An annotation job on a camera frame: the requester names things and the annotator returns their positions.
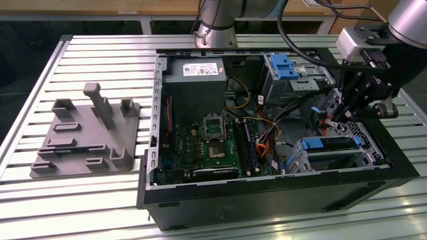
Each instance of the ram slot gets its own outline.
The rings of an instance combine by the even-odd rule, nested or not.
[[[255,167],[252,163],[252,154],[251,146],[248,144],[247,130],[243,122],[235,122],[232,124],[232,132],[235,137],[235,146],[239,154],[241,175],[251,177],[255,173]]]
[[[259,167],[260,167],[260,164],[259,164],[259,159],[256,157],[256,151],[255,151],[255,143],[252,141],[252,133],[251,133],[251,129],[249,129],[249,126],[248,126],[248,123],[244,121],[243,122],[243,125],[244,125],[244,131],[245,131],[245,142],[247,142],[247,145],[248,145],[248,153],[249,153],[249,158],[251,158],[251,162],[252,162],[252,166],[253,166],[253,169],[255,169],[255,172],[257,173],[260,171]]]

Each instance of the sticker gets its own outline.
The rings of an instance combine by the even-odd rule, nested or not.
[[[184,76],[219,75],[216,63],[186,63],[182,65]]]
[[[118,14],[137,14],[136,11],[118,11]]]
[[[295,72],[304,72],[305,73],[305,68],[304,67],[293,67]]]
[[[273,167],[273,169],[279,170],[279,165],[276,161],[271,161],[271,166]]]
[[[264,104],[264,96],[257,95],[257,104],[263,105]]]

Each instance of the yellow wire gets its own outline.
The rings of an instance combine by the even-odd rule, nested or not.
[[[240,106],[224,107],[224,109],[227,109],[227,110],[236,110],[236,109],[244,108],[248,105],[249,100],[251,100],[251,93],[249,93],[247,86],[243,84],[243,82],[237,78],[235,78],[233,76],[229,76],[229,78],[233,79],[243,86],[245,93],[247,93],[247,99],[245,99],[244,104],[241,104]]]

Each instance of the aluminum extrusion table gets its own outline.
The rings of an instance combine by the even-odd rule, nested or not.
[[[327,47],[335,35],[292,35],[299,47]],[[285,47],[277,35],[239,35],[240,48]],[[427,117],[404,91],[400,116],[383,120],[421,177],[348,210],[161,232],[136,210],[140,157],[146,148],[156,49],[192,49],[188,35],[73,36],[61,40],[0,147],[0,239],[419,239],[427,233]],[[56,98],[90,101],[81,89],[96,81],[109,103],[141,105],[130,172],[32,179],[30,164],[48,132]]]

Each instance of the wooden surface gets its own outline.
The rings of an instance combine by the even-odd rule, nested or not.
[[[0,14],[194,16],[197,3],[199,0],[0,0]],[[332,15],[325,7],[308,8],[303,0],[289,0],[284,12],[288,16]]]

